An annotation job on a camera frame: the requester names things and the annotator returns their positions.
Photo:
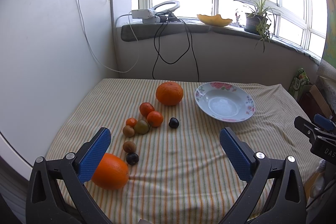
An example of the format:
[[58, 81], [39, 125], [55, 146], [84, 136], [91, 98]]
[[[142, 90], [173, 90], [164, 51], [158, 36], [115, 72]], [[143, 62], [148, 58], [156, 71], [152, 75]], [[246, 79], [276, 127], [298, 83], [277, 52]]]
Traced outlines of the smooth orange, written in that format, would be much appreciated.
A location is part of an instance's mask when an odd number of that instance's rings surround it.
[[91, 180], [100, 188], [118, 190], [129, 180], [127, 164], [119, 157], [105, 153]]

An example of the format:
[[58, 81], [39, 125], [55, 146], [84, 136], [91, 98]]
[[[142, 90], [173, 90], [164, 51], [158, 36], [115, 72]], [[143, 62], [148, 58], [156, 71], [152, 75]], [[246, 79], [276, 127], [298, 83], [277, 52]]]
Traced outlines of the green-brown plum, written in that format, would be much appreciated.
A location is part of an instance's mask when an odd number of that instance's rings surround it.
[[134, 131], [137, 134], [144, 135], [150, 130], [150, 125], [145, 120], [139, 120], [134, 126]]

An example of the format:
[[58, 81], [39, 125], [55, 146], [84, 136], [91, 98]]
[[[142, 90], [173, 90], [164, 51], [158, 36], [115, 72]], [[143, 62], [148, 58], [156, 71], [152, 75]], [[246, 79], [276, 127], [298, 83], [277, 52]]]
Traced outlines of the tiny orange mandarin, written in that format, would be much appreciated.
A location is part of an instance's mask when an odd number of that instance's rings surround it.
[[125, 124], [133, 128], [137, 124], [137, 120], [135, 118], [129, 118]]

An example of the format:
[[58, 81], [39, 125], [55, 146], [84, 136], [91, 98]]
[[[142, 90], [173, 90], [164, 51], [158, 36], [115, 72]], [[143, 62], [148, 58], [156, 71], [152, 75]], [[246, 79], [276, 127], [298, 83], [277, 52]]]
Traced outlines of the brown kiwi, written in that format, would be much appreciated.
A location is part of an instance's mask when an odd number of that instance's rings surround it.
[[126, 141], [122, 148], [126, 153], [135, 153], [137, 146], [133, 141]]
[[126, 125], [122, 129], [122, 133], [124, 134], [125, 137], [131, 138], [131, 137], [133, 137], [135, 135], [135, 130], [131, 126]]

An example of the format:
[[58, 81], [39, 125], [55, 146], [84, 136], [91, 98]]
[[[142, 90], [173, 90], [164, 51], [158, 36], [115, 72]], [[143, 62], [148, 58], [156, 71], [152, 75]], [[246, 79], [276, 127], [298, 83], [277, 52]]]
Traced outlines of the floral white plate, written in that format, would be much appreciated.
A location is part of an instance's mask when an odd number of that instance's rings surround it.
[[229, 83], [201, 84], [196, 88], [194, 98], [202, 112], [222, 122], [243, 122], [255, 113], [252, 96]]

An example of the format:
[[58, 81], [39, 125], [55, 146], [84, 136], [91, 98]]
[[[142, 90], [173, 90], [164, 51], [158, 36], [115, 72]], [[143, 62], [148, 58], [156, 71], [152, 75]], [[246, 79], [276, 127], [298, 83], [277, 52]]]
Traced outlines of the dark plum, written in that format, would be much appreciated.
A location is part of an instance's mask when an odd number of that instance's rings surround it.
[[169, 120], [169, 127], [170, 128], [173, 128], [173, 129], [176, 129], [179, 127], [179, 120], [175, 117], [172, 117], [170, 120]]
[[139, 162], [139, 156], [136, 153], [128, 153], [126, 155], [126, 162], [131, 165], [134, 166]]

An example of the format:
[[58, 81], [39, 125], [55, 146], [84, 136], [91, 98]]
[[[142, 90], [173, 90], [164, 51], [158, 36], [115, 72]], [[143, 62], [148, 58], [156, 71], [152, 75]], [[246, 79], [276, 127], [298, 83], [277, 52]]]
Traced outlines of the white power adapter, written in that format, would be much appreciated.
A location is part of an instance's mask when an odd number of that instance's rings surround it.
[[155, 11], [153, 9], [132, 10], [131, 16], [133, 19], [150, 19], [155, 16]]

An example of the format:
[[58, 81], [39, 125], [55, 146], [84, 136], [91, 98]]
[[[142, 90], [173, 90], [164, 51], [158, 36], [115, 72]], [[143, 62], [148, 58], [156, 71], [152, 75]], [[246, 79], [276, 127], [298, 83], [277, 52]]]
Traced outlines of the green snack bag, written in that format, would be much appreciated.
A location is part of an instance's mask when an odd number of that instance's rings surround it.
[[309, 91], [311, 88], [310, 80], [303, 68], [299, 68], [295, 73], [288, 93], [296, 100], [299, 101], [302, 95]]

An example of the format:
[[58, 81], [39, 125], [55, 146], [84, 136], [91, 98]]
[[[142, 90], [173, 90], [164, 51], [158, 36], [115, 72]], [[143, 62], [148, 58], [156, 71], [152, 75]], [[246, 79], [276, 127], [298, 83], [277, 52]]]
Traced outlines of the large rough orange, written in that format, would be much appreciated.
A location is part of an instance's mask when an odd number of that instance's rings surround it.
[[181, 85], [173, 81], [160, 84], [155, 92], [157, 100], [166, 106], [175, 106], [179, 104], [183, 95], [184, 91]]

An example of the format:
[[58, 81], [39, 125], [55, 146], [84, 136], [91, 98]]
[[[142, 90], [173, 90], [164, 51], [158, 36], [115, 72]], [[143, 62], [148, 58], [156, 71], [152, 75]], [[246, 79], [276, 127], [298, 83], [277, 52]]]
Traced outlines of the white refrigerator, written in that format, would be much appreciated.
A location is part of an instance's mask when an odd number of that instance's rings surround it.
[[115, 66], [109, 0], [1, 0], [1, 158], [29, 178]]

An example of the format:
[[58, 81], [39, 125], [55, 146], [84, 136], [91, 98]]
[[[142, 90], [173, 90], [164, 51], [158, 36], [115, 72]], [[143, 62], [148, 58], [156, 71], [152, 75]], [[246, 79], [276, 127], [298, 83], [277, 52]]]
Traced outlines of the reddish mandarin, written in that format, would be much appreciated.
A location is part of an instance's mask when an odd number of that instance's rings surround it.
[[144, 102], [139, 106], [139, 112], [145, 118], [147, 118], [147, 116], [154, 110], [155, 110], [154, 106], [149, 102]]

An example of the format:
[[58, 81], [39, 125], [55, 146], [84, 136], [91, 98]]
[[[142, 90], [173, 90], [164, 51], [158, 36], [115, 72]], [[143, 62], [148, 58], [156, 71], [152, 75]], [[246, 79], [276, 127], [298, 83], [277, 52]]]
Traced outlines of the cardboard box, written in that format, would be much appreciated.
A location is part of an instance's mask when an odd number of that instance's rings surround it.
[[333, 117], [331, 108], [315, 85], [310, 86], [309, 90], [303, 93], [299, 99], [299, 105], [310, 120], [313, 120], [316, 114], [319, 114], [327, 119], [331, 119]]

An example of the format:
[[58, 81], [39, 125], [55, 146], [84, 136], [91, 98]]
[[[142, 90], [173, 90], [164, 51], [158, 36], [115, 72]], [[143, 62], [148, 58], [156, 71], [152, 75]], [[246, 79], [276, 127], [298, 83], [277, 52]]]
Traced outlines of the potted spider plant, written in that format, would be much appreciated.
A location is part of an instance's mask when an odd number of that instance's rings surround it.
[[265, 52], [265, 44], [270, 43], [276, 32], [276, 9], [267, 5], [268, 0], [251, 0], [250, 12], [246, 12], [246, 32], [260, 36], [262, 52]]

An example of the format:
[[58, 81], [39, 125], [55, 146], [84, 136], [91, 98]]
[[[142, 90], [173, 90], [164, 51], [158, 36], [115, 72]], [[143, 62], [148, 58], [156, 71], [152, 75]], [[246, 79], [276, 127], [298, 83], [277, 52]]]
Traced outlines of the striped table cloth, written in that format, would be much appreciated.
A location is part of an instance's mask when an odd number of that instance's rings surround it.
[[[122, 159], [128, 118], [140, 119], [139, 106], [151, 103], [163, 114], [159, 128], [135, 135], [139, 162], [129, 167], [129, 181], [119, 190], [104, 190], [92, 182], [86, 188], [113, 223], [218, 223], [243, 191], [219, 142], [226, 126], [197, 106], [198, 83], [183, 82], [183, 100], [174, 107], [155, 98], [158, 80], [103, 79], [82, 100], [49, 147], [46, 158], [60, 159], [77, 151], [101, 127], [110, 129], [109, 153]], [[282, 85], [240, 84], [252, 96], [255, 113], [230, 128], [254, 151], [268, 157], [295, 157], [303, 181], [313, 176], [319, 158], [306, 137], [294, 127], [305, 112]], [[169, 127], [175, 117], [179, 127]]]

